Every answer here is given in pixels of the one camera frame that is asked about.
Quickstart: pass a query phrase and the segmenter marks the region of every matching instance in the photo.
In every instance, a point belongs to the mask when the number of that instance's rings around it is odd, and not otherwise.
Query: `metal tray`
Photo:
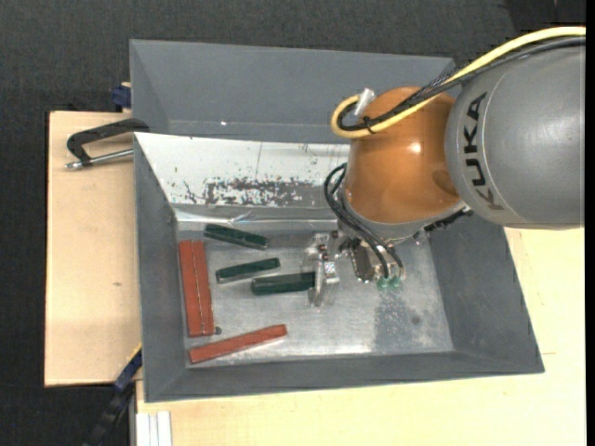
[[[322,146],[311,145],[339,142],[325,125],[334,104],[368,83],[369,72],[377,80],[366,85],[382,90],[414,84],[416,76],[418,83],[427,81],[450,61],[155,42],[133,42],[132,55],[135,117],[152,132],[191,135],[135,137],[147,401],[543,371],[504,232],[474,216],[427,240],[400,245],[408,276],[398,291],[362,285],[350,279],[350,266],[339,262],[344,282],[332,305],[319,310],[308,306],[305,293],[262,299],[252,297],[245,283],[217,286],[217,267],[251,260],[252,255],[208,240],[221,338],[281,321],[289,336],[271,346],[190,366],[186,348],[210,339],[197,341],[184,334],[178,241],[201,239],[209,220],[249,227],[270,235],[271,252],[295,270],[300,246],[314,232],[336,225],[320,185],[322,175],[347,148],[326,146],[335,152],[321,155]],[[416,70],[409,73],[412,64]],[[243,69],[234,72],[230,67]],[[282,87],[292,89],[284,92]],[[315,206],[246,209],[208,200],[197,184],[205,181],[205,173],[222,174],[229,164],[201,160],[224,141],[195,136],[294,142],[283,147],[291,153],[302,148],[299,160],[305,164],[302,169],[285,164],[293,168],[285,168],[283,176],[292,170],[304,176],[307,163],[316,158],[316,169],[309,174]],[[237,144],[225,143],[227,148]],[[273,146],[264,146],[272,160],[281,147]],[[273,172],[279,170],[283,168],[271,166],[265,175],[276,176]]]

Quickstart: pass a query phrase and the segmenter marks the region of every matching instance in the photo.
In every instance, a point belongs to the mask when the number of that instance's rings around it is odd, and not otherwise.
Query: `black carpet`
[[[462,62],[585,14],[585,0],[0,0],[0,445],[80,444],[110,397],[43,388],[45,112],[113,111],[129,38]],[[126,426],[106,444],[126,444]]]

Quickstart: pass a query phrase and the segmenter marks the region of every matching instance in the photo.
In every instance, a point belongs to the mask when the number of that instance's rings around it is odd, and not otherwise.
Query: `dark green bar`
[[[278,257],[270,259],[263,259],[262,261],[255,261],[253,263],[239,264],[237,266],[229,266],[228,268],[218,269],[215,271],[217,282],[231,282],[241,279],[251,278],[255,274],[269,269],[277,269],[281,266]]]
[[[219,225],[206,225],[205,237],[246,248],[267,249],[269,245],[269,239],[264,236]]]
[[[282,274],[281,276],[266,276],[252,280],[252,292],[255,295],[269,295],[307,291],[314,287],[316,275],[314,272],[299,274]]]

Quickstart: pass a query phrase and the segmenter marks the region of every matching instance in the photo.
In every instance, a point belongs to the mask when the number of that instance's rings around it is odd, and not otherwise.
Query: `clamp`
[[[86,153],[83,144],[103,140],[105,138],[112,138],[125,134],[126,132],[149,132],[149,127],[140,119],[126,119],[117,123],[102,125],[93,129],[84,130],[72,134],[66,142],[68,150],[78,159],[76,162],[65,164],[65,168],[83,168],[101,162],[107,162],[127,155],[132,155],[133,150],[127,149],[125,151],[117,151],[100,155],[99,157],[91,157]]]

